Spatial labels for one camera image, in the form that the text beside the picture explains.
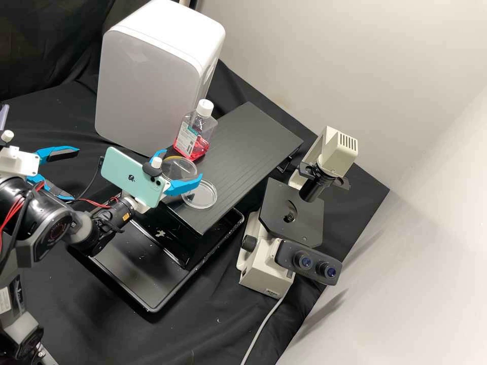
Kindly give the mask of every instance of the black fabric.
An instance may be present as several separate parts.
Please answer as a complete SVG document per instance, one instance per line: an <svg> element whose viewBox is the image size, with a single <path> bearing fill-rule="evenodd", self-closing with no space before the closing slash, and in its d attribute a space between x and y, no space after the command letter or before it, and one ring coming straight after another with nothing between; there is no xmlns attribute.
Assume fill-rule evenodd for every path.
<svg viewBox="0 0 487 365"><path fill-rule="evenodd" d="M98 156L110 145L93 128L95 81L83 80L83 84L66 84L9 101L7 125L16 133L15 145L31 151L57 144L81 149L73 160L41 168L46 178L74 195L88 184ZM294 165L316 137L222 63L217 66L208 97L220 115L251 101L297 134L305 144ZM285 174L274 170L271 176L285 181L291 171L291 167ZM349 177L353 184L349 193L332 188L326 196L326 245L321 249L340 259L388 192L356 165ZM98 178L88 196L107 185ZM243 198L237 209L245 215L257 209L264 188L265 181ZM28 309L45 326L43 342L60 364L239 364L275 304L274 299L238 285L235 264L242 235L243 227L156 316L143 315L131 302L123 301L123 296L58 244L35 268L24 270ZM275 363L322 290L323 286L297 276L248 363Z"/></svg>
<svg viewBox="0 0 487 365"><path fill-rule="evenodd" d="M101 26L115 0L2 0L0 99L98 70Z"/></svg>

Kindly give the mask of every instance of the microscope base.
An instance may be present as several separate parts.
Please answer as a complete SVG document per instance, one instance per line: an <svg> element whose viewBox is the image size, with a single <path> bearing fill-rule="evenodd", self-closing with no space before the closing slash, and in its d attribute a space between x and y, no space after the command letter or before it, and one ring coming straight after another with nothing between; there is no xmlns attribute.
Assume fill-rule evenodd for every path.
<svg viewBox="0 0 487 365"><path fill-rule="evenodd" d="M240 249L237 269L241 271L239 284L279 299L294 281L295 273L274 261L280 238L271 236L259 221L259 211L252 212L245 228L245 235L257 238L252 252Z"/></svg>

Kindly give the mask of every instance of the petri dish lid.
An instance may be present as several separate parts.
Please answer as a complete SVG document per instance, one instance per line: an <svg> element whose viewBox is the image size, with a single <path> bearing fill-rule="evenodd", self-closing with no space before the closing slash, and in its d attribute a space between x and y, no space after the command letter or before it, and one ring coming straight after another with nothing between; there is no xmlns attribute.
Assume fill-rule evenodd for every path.
<svg viewBox="0 0 487 365"><path fill-rule="evenodd" d="M169 156L162 160L162 176L168 180L192 180L198 176L196 165L181 156Z"/></svg>
<svg viewBox="0 0 487 365"><path fill-rule="evenodd" d="M217 201L217 188L211 182L201 180L198 187L181 194L184 202L195 209L207 209Z"/></svg>

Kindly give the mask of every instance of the white box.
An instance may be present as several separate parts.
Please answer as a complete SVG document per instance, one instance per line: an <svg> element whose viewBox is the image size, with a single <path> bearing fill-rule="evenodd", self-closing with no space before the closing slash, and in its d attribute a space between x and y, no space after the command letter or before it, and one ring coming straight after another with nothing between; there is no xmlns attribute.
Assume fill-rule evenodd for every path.
<svg viewBox="0 0 487 365"><path fill-rule="evenodd" d="M170 0L114 25L103 36L96 131L146 156L170 146L206 97L224 38L221 24Z"/></svg>

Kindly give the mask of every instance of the gray cable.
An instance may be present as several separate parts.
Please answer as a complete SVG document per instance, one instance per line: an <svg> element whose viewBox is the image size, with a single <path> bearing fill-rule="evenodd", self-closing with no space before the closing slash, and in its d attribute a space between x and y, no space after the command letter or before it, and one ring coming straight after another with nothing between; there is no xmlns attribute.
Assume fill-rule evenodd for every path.
<svg viewBox="0 0 487 365"><path fill-rule="evenodd" d="M250 353L252 352L252 349L254 348L254 345L257 341L257 339L259 338L259 335L260 333L262 332L262 330L264 329L264 326L265 324L267 323L267 321L269 320L269 318L271 317L271 315L275 312L275 310L279 307L279 305L281 305L281 303L283 302L284 300L284 297L286 296L286 294L288 293L289 291L289 288L286 290L286 292L284 293L284 295L281 297L281 299L279 299L277 301L277 303L275 304L275 306L270 310L270 312L267 314L267 316L264 318L264 320L262 321L262 323L260 324L260 327L259 329L257 330L257 333L255 333L255 336L254 336L254 339L252 340L252 342L250 343L250 346L249 348L247 349L247 352L245 353L245 356L243 357L242 359L242 362L240 363L240 365L245 365L245 362L247 361L247 358L249 357Z"/></svg>

